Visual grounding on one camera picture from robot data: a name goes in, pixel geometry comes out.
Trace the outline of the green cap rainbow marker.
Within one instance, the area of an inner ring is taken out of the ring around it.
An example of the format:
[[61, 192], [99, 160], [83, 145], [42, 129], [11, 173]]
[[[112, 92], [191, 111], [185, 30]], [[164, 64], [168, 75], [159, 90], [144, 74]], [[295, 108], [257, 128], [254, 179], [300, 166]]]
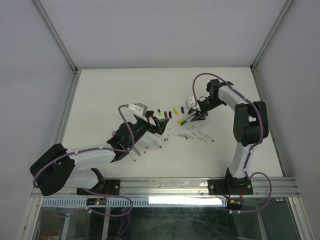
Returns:
[[152, 141], [158, 148], [162, 148], [162, 145], [160, 145], [155, 139], [153, 139], [151, 136], [149, 136], [149, 135], [146, 135], [146, 137], [150, 140], [150, 141]]

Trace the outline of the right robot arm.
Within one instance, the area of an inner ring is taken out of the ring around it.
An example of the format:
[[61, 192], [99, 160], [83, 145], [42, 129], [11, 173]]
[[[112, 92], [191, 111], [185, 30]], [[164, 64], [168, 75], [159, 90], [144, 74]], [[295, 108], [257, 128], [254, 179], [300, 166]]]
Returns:
[[233, 136], [236, 148], [224, 180], [215, 183], [213, 189], [222, 194], [247, 191], [251, 184], [249, 166], [256, 147], [269, 135], [267, 106], [264, 101], [250, 101], [233, 88], [231, 82], [212, 79], [206, 85], [209, 96], [203, 100], [195, 95], [186, 100], [192, 121], [204, 121], [209, 111], [225, 105], [233, 112]]

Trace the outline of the pink cap acrylic marker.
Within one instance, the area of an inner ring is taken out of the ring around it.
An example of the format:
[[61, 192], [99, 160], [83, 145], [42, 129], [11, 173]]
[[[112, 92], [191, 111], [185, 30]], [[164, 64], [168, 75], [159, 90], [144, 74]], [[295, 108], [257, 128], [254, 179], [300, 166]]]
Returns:
[[146, 154], [147, 153], [146, 148], [140, 142], [138, 142], [138, 145], [142, 149], [143, 153]]

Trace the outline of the yellow cap long marker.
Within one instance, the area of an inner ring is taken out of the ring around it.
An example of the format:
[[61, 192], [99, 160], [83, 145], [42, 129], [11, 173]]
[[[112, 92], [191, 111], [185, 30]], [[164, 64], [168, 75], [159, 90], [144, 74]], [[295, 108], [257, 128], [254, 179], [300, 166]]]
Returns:
[[187, 128], [188, 131], [190, 131], [197, 139], [199, 139], [203, 144], [208, 145], [208, 143], [202, 138], [200, 137], [197, 133], [195, 133], [193, 130], [191, 130], [190, 128]]

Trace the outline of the blue cap marker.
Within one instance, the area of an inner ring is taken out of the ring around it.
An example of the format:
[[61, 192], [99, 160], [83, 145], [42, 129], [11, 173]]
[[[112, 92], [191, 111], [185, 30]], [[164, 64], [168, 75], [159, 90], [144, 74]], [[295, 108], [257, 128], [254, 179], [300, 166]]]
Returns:
[[198, 128], [194, 127], [194, 126], [192, 126], [192, 128], [193, 128], [194, 130], [196, 130], [198, 133], [200, 133], [201, 135], [203, 135], [205, 138], [207, 138], [208, 140], [210, 140], [211, 142], [214, 142], [214, 139], [213, 139], [213, 138], [211, 138], [210, 136], [208, 136], [206, 133], [204, 133], [204, 132], [201, 131], [200, 129], [198, 129]]

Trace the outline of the magenta cap acrylic marker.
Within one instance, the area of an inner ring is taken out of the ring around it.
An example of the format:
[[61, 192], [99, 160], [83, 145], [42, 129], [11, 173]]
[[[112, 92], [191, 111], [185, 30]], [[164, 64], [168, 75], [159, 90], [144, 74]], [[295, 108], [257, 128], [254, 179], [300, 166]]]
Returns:
[[136, 158], [131, 153], [129, 153], [129, 156], [130, 156], [130, 158], [132, 159], [133, 162], [136, 161]]

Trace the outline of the translucent grey highlighter pen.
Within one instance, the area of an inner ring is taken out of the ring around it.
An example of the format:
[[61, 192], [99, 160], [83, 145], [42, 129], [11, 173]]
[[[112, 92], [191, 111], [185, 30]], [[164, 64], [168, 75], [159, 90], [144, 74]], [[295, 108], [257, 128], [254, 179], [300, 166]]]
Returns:
[[137, 148], [134, 148], [134, 151], [136, 152], [136, 154], [137, 154], [138, 156], [140, 156], [140, 157], [142, 156], [141, 153], [140, 153], [140, 151], [139, 151]]

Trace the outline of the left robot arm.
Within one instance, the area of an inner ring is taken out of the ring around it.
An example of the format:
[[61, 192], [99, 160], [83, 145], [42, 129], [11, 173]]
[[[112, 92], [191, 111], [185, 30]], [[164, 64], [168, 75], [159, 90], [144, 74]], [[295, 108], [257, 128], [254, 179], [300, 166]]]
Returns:
[[153, 114], [148, 110], [141, 116], [136, 115], [134, 123], [125, 120], [115, 134], [99, 146], [70, 149], [61, 143], [52, 145], [29, 168], [33, 186], [46, 197], [63, 188], [75, 188], [77, 195], [114, 193], [97, 166], [128, 156], [146, 133], [162, 135], [169, 118], [159, 119]]

